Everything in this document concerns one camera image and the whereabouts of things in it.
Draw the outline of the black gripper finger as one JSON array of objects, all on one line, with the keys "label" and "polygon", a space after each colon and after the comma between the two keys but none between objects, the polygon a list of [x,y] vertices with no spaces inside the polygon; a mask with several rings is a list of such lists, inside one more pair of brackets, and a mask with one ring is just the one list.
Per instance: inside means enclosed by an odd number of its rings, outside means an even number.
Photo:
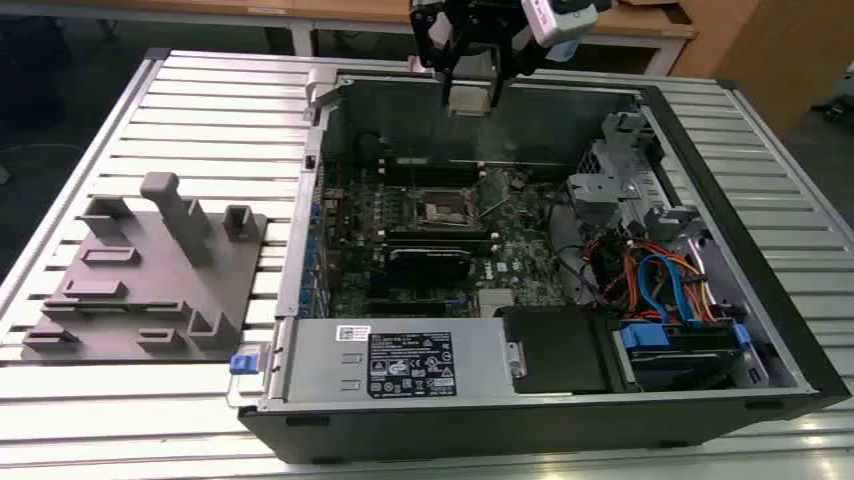
[{"label": "black gripper finger", "polygon": [[490,84],[490,107],[498,106],[503,86],[513,74],[513,48],[502,43],[491,49],[493,80]]},{"label": "black gripper finger", "polygon": [[442,106],[450,106],[451,88],[454,86],[455,69],[470,46],[467,31],[459,33],[454,28],[449,30],[447,38],[434,59],[434,70],[442,76]]}]

